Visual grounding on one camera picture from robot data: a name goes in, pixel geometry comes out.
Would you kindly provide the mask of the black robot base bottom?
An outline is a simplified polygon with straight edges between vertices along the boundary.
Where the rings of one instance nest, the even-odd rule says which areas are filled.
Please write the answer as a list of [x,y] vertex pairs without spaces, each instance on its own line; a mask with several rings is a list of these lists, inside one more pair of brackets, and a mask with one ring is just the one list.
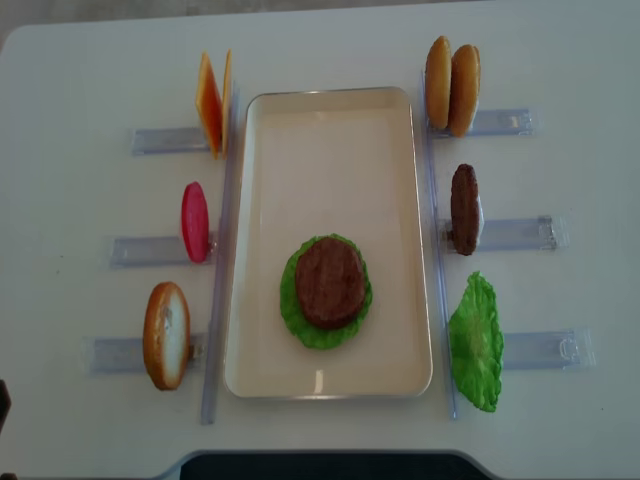
[[186,462],[182,479],[486,479],[452,454],[228,453]]

